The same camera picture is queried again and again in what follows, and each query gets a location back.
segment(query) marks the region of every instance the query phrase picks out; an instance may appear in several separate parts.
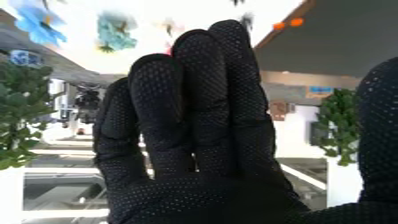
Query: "textured glove fabric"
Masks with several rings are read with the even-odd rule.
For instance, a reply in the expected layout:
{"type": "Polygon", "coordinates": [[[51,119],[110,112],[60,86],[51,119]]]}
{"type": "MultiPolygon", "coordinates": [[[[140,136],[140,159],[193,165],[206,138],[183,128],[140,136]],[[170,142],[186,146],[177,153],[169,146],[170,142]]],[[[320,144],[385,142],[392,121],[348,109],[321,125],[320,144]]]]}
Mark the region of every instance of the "textured glove fabric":
{"type": "MultiPolygon", "coordinates": [[[[391,88],[373,85],[371,91],[387,88],[384,93],[398,94],[396,76],[387,79],[394,79],[391,88]]],[[[360,88],[362,132],[368,130],[369,137],[380,139],[384,134],[366,126],[376,115],[362,111],[391,107],[396,98],[373,106],[375,98],[362,94],[369,91],[366,80],[360,88]]],[[[360,202],[311,212],[273,159],[275,129],[266,109],[249,34],[229,20],[179,37],[172,56],[142,57],[128,79],[108,87],[94,125],[94,152],[108,186],[110,224],[398,223],[396,161],[384,157],[387,153],[396,158],[396,126],[384,129],[391,139],[369,144],[360,141],[360,202]]]]}

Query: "potted plant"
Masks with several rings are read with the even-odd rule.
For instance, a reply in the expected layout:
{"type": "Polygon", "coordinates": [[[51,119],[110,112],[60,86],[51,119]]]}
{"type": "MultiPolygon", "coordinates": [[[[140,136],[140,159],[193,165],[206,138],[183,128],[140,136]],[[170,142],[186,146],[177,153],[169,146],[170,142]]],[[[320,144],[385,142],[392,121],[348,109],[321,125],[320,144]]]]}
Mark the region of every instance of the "potted plant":
{"type": "Polygon", "coordinates": [[[359,124],[353,109],[355,93],[334,90],[323,99],[318,113],[318,129],[327,133],[318,139],[327,156],[327,206],[355,202],[362,189],[355,157],[359,143],[359,124]]]}
{"type": "Polygon", "coordinates": [[[41,139],[53,113],[48,93],[51,68],[0,63],[0,170],[21,167],[34,159],[28,149],[41,139]]]}
{"type": "Polygon", "coordinates": [[[353,110],[353,91],[336,89],[323,99],[318,113],[318,129],[328,134],[320,136],[320,148],[328,157],[339,157],[339,165],[355,163],[359,126],[353,110]]]}

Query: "leaf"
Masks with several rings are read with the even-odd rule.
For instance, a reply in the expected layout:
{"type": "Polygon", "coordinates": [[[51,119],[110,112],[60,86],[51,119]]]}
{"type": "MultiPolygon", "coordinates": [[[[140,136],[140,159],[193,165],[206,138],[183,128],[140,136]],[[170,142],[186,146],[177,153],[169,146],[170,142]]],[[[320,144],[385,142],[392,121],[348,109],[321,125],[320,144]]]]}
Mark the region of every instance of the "leaf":
{"type": "Polygon", "coordinates": [[[14,168],[19,168],[19,167],[25,166],[25,163],[21,163],[21,162],[18,162],[18,161],[12,161],[12,162],[10,162],[10,166],[12,166],[14,168]]]}
{"type": "Polygon", "coordinates": [[[337,157],[337,152],[332,149],[328,149],[327,153],[325,153],[325,156],[337,157]]]}
{"type": "Polygon", "coordinates": [[[10,167],[10,159],[5,158],[0,160],[0,170],[5,170],[10,167]]]}
{"type": "Polygon", "coordinates": [[[3,97],[7,95],[7,88],[3,86],[3,84],[0,83],[0,97],[3,97]]]}
{"type": "Polygon", "coordinates": [[[34,148],[37,143],[39,143],[39,141],[30,139],[30,140],[25,141],[23,146],[30,149],[30,148],[34,148]]]}
{"type": "Polygon", "coordinates": [[[32,134],[32,137],[34,137],[34,138],[41,138],[41,136],[42,136],[41,132],[35,131],[34,134],[32,134]]]}
{"type": "Polygon", "coordinates": [[[9,105],[19,107],[26,104],[26,98],[21,93],[12,93],[7,97],[9,105]]]}

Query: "white wall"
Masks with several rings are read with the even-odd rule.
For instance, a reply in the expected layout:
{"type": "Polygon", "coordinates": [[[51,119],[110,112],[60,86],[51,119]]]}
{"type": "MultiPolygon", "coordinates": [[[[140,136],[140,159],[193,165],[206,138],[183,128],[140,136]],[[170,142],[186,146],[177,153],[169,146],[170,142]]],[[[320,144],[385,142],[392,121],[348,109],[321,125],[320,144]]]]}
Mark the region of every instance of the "white wall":
{"type": "Polygon", "coordinates": [[[277,157],[321,158],[323,150],[309,145],[311,122],[316,121],[318,107],[295,106],[295,113],[284,121],[275,121],[277,157]]]}
{"type": "Polygon", "coordinates": [[[362,177],[357,164],[337,165],[337,158],[327,159],[327,207],[357,202],[362,190],[362,177]]]}
{"type": "Polygon", "coordinates": [[[0,223],[21,223],[23,210],[23,168],[0,171],[0,223]]]}

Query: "glove finger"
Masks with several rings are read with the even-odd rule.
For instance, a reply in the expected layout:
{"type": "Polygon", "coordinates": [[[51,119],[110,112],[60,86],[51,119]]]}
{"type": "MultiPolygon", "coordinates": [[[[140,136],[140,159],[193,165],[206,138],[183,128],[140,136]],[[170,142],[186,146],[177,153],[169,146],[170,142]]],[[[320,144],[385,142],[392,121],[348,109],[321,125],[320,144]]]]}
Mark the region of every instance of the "glove finger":
{"type": "Polygon", "coordinates": [[[398,203],[398,58],[369,71],[357,88],[360,201],[398,203]]]}
{"type": "Polygon", "coordinates": [[[110,85],[94,123],[94,163],[108,189],[147,179],[128,79],[110,85]]]}
{"type": "Polygon", "coordinates": [[[275,129],[266,113],[268,100],[259,86],[259,68],[250,48],[249,33],[234,20],[209,27],[220,40],[227,66],[233,139],[240,169],[247,177],[261,178],[291,189],[273,159],[275,129]]]}
{"type": "Polygon", "coordinates": [[[181,82],[174,59],[161,54],[142,57],[129,71],[129,93],[156,178],[193,172],[181,82]]]}
{"type": "Polygon", "coordinates": [[[179,37],[172,56],[185,70],[186,117],[199,172],[229,175],[234,162],[227,144],[225,63],[218,43],[208,31],[193,30],[179,37]]]}

